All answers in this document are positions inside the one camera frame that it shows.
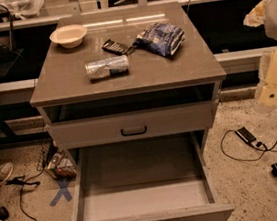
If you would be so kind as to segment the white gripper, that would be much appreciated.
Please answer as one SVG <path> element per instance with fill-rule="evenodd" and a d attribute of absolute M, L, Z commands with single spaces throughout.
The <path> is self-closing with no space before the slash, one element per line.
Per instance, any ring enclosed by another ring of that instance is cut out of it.
<path fill-rule="evenodd" d="M 270 112 L 277 108 L 277 47 L 261 57 L 258 77 L 255 109 Z"/>

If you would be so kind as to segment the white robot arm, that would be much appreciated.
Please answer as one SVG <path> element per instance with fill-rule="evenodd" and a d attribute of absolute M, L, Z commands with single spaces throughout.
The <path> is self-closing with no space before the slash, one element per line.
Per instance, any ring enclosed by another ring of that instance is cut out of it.
<path fill-rule="evenodd" d="M 266 36 L 277 41 L 277 0 L 263 0 L 252 13 L 263 19 Z M 270 112 L 277 108 L 277 47 L 260 58 L 258 70 L 260 80 L 255 91 L 256 108 Z"/>

